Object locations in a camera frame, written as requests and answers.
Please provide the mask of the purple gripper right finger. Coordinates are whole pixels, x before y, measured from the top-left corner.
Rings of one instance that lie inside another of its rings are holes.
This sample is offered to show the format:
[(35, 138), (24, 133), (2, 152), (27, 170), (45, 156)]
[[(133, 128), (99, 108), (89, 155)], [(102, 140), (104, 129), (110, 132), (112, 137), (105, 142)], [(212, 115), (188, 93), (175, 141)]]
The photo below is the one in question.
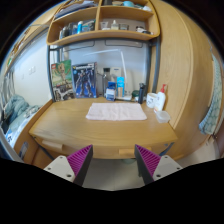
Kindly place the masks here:
[(170, 156), (159, 156), (139, 145), (135, 145), (134, 155), (137, 160), (139, 175), (145, 185), (182, 169)]

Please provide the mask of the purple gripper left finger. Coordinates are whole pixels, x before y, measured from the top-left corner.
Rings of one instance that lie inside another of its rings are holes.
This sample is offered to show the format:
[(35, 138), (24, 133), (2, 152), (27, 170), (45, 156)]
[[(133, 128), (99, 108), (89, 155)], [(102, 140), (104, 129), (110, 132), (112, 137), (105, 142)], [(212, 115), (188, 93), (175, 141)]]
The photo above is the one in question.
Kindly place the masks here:
[(86, 146), (69, 156), (59, 155), (44, 170), (65, 180), (82, 186), (85, 180), (91, 159), (93, 146)]

